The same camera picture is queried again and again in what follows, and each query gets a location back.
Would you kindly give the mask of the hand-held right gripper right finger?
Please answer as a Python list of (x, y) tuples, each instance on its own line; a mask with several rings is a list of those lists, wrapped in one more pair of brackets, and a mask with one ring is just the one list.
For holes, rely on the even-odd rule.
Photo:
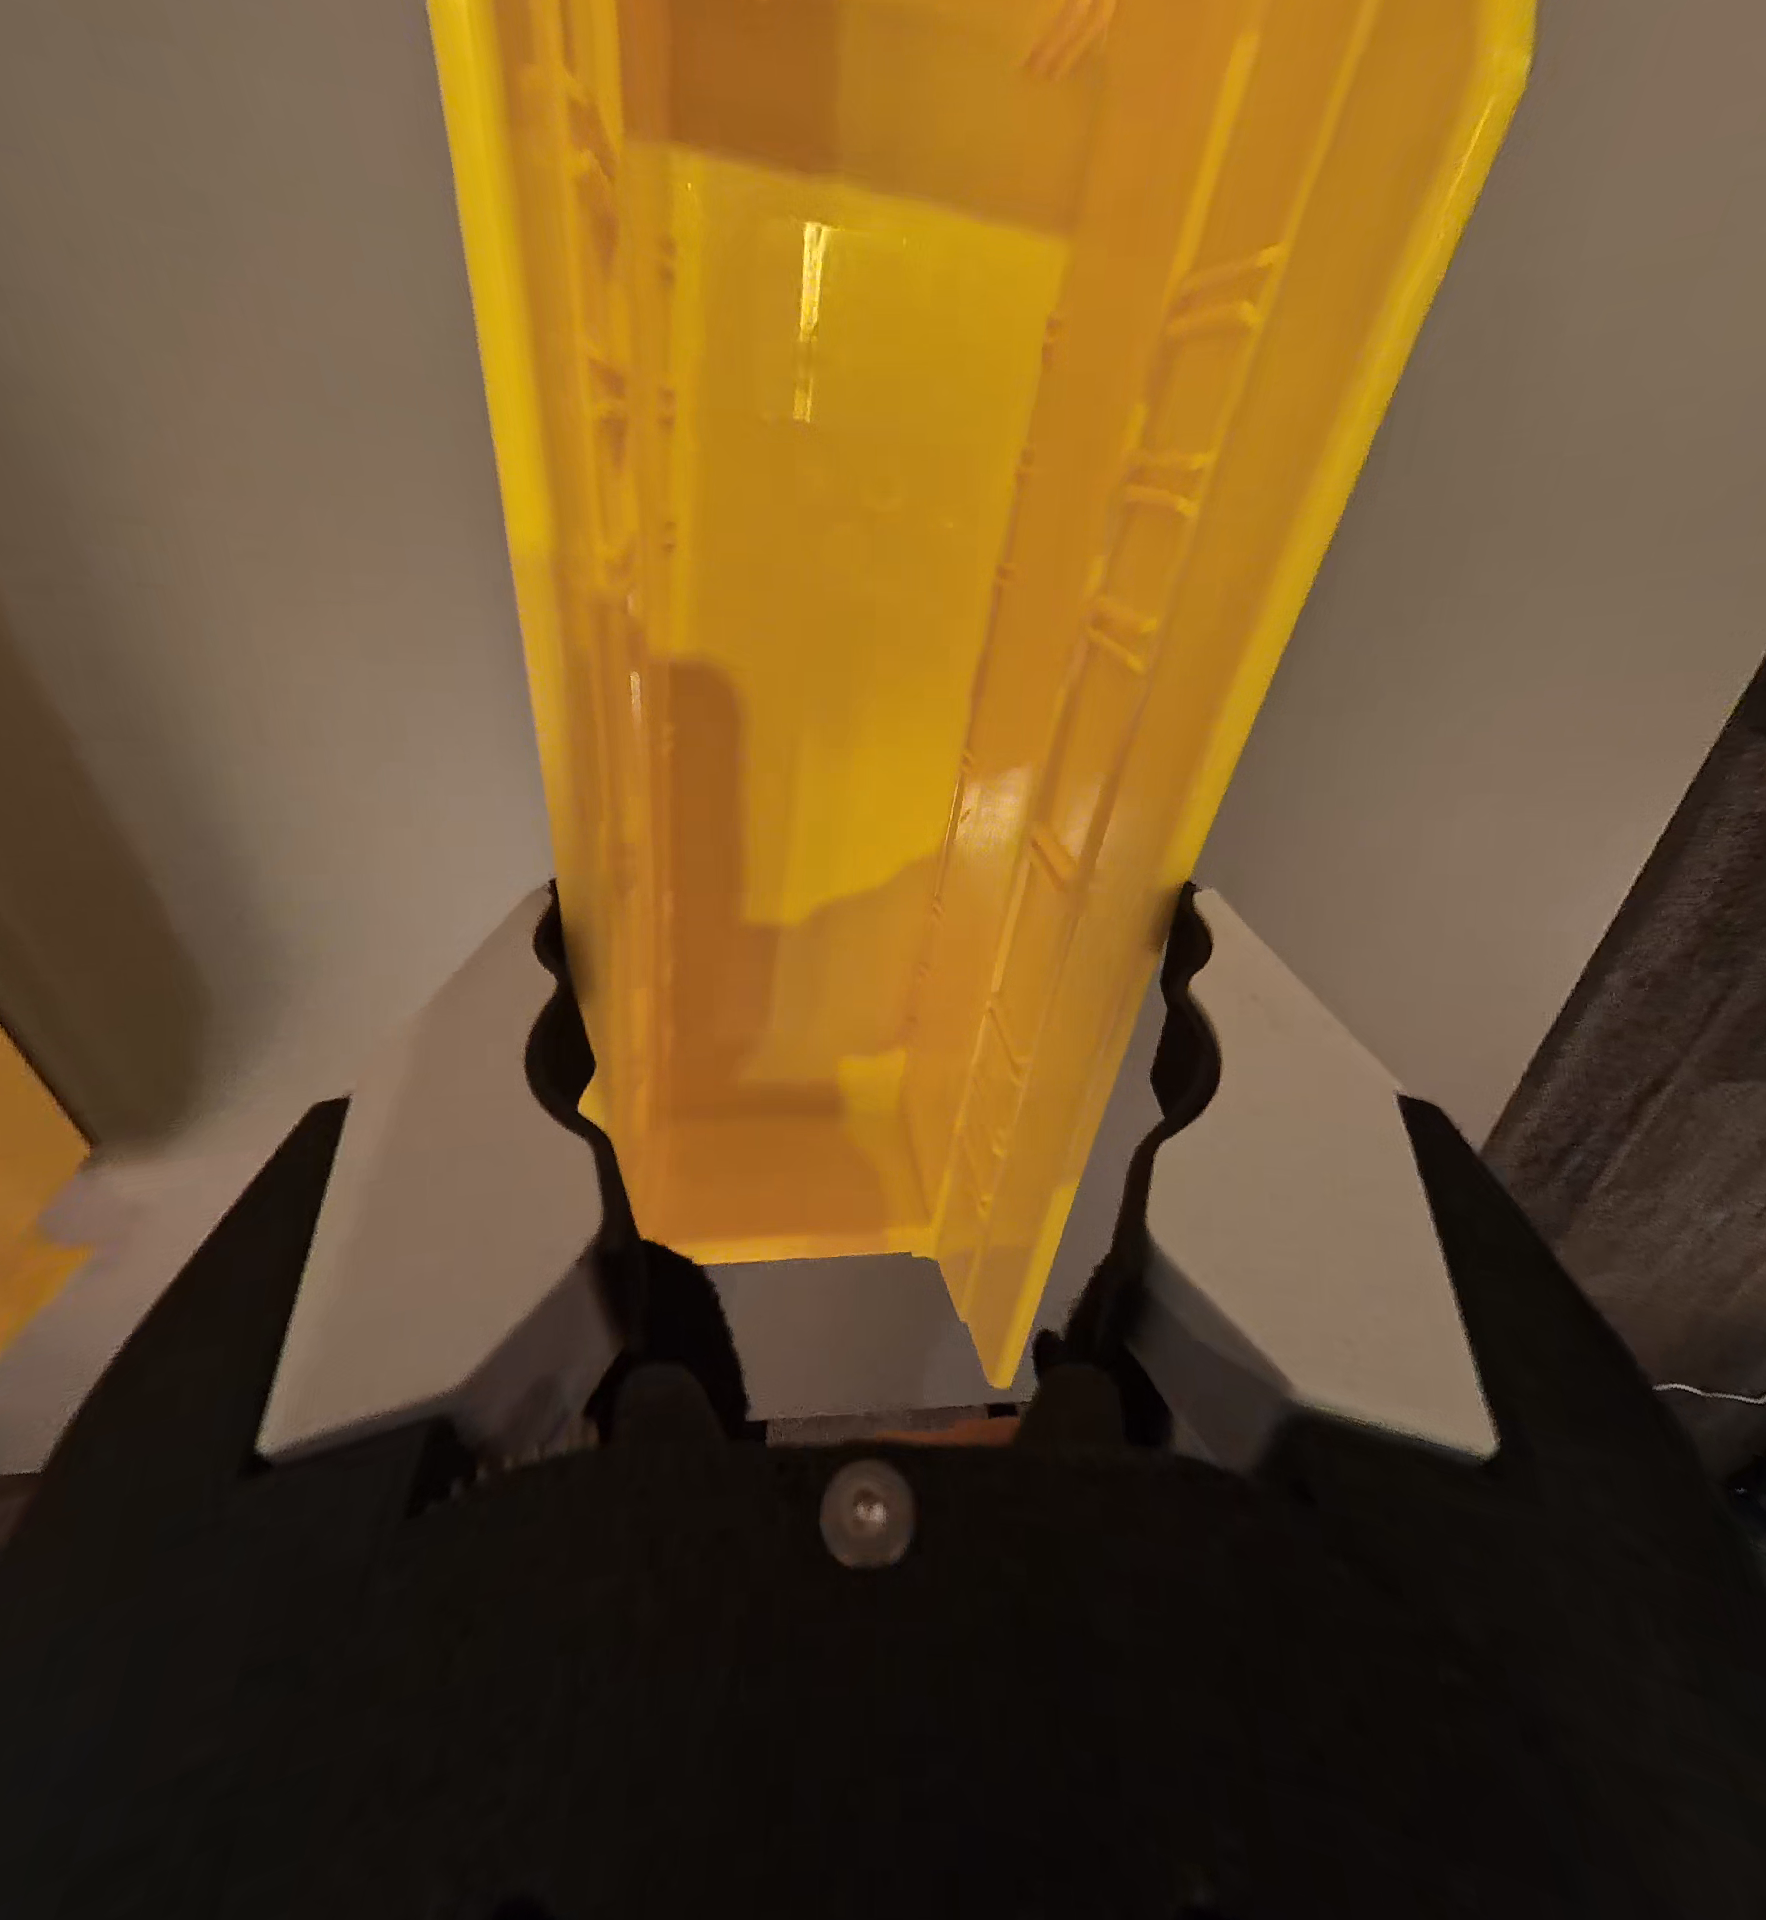
[(1154, 1002), (1154, 1123), (1081, 1284), (1081, 1357), (1129, 1364), (1190, 1458), (1266, 1458), (1291, 1420), (1496, 1458), (1399, 1083), (1190, 886)]

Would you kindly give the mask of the grey desk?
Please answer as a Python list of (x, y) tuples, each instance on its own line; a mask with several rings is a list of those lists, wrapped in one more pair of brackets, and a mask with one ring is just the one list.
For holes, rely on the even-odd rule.
[[(1540, 66), (1204, 842), (1496, 1133), (1766, 658), (1766, 11)], [(264, 1146), (555, 865), (427, 11), (0, 11), (0, 906), (153, 1146), (40, 1469)]]

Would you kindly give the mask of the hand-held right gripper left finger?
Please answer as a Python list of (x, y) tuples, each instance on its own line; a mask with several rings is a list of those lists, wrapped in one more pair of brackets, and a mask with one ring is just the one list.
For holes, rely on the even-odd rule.
[(349, 1094), (255, 1458), (452, 1420), (474, 1458), (555, 1458), (617, 1364), (596, 1243), (612, 1156), (529, 1089), (556, 996), (529, 892)]

